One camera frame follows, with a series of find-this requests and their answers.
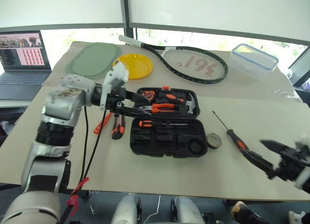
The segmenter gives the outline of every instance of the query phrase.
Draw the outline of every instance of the racket strings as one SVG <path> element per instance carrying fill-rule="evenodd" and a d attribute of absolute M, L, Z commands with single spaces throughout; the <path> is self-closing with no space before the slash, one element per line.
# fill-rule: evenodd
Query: racket strings
<path fill-rule="evenodd" d="M 163 58 L 175 70 L 198 79 L 215 80 L 225 75 L 220 61 L 198 51 L 171 49 Z"/>

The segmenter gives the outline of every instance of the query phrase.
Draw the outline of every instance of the laptop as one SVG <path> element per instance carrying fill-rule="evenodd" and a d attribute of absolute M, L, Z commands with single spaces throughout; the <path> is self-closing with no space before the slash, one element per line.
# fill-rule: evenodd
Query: laptop
<path fill-rule="evenodd" d="M 0 99 L 31 101 L 51 73 L 41 32 L 0 32 Z"/>

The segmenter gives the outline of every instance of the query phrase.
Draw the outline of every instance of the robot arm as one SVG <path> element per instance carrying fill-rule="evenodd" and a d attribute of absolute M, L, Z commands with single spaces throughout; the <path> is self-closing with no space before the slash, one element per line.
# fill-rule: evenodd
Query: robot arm
<path fill-rule="evenodd" d="M 125 107 L 124 99 L 142 104 L 142 95 L 126 91 L 128 71 L 117 63 L 103 85 L 79 75 L 66 75 L 46 98 L 41 124 L 22 173 L 24 193 L 10 205 L 1 223 L 46 223 L 60 220 L 58 193 L 67 188 L 71 162 L 66 159 L 82 106 L 97 105 L 113 113 L 136 116 L 146 112 Z"/>

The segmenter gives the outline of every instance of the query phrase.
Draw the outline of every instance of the tennis racket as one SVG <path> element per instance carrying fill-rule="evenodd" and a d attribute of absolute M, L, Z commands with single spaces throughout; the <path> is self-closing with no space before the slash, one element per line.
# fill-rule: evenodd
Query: tennis racket
<path fill-rule="evenodd" d="M 154 46 L 123 35 L 119 40 L 153 52 L 171 72 L 186 80 L 213 84 L 228 73 L 224 60 L 210 51 L 190 46 Z M 156 50 L 164 51 L 160 55 Z"/>

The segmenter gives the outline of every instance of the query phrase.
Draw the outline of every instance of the red zip tie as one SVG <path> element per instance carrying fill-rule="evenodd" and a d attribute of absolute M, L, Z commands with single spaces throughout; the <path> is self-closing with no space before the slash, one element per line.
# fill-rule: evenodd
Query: red zip tie
<path fill-rule="evenodd" d="M 69 200 L 67 200 L 67 206 L 69 205 L 73 206 L 73 211 L 70 215 L 70 217 L 73 217 L 78 210 L 78 195 L 71 195 L 69 197 Z"/>
<path fill-rule="evenodd" d="M 83 179 L 78 185 L 77 187 L 72 191 L 71 195 L 74 194 L 77 190 L 79 190 L 81 187 L 83 187 L 83 185 L 89 181 L 89 178 L 86 177 L 85 179 Z"/>
<path fill-rule="evenodd" d="M 89 178 L 86 177 L 84 180 L 82 180 L 77 187 L 72 191 L 72 193 L 70 194 L 69 200 L 67 200 L 67 206 L 73 206 L 73 211 L 72 214 L 70 215 L 70 217 L 73 217 L 75 215 L 75 213 L 78 210 L 78 195 L 74 195 L 74 193 L 76 191 L 78 191 L 80 188 L 83 187 L 83 185 L 89 181 Z"/>

